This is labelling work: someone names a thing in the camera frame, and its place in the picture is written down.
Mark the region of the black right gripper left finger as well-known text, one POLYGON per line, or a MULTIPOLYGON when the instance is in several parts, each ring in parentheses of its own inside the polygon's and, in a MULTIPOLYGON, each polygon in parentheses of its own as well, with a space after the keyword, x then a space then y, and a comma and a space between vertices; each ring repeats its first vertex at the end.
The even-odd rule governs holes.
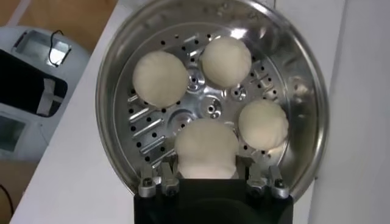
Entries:
MULTIPOLYGON (((161 192, 165 196, 172 197, 179 191, 179 180, 173 174, 171 166, 168 162, 160 164, 160 185, 161 192)), ((138 195, 141 198, 152 198, 156 196, 157 185, 154 181, 152 166, 150 164, 143 164, 141 168, 141 181, 138 186, 138 195)))

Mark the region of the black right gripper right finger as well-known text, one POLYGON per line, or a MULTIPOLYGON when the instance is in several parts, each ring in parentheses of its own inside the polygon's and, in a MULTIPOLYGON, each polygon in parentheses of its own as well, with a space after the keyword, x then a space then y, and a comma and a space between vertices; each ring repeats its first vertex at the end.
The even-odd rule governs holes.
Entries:
POLYGON ((269 166, 265 174, 261 173, 260 165, 254 161, 251 161, 247 168, 246 184, 251 194, 256 197, 275 199, 287 199, 289 197, 290 188, 282 178, 277 165, 269 166))

